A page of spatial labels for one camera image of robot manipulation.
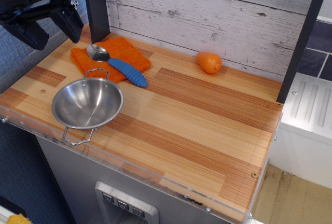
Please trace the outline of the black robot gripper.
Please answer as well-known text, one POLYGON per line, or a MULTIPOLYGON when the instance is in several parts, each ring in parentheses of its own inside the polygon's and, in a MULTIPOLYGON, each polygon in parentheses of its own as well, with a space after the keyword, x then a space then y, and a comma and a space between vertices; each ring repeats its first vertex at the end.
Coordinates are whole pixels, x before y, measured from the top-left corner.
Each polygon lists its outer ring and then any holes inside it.
POLYGON ((36 21, 48 17, 78 43, 84 24, 75 0, 1 0, 1 25, 35 50, 43 50, 49 39, 36 21))

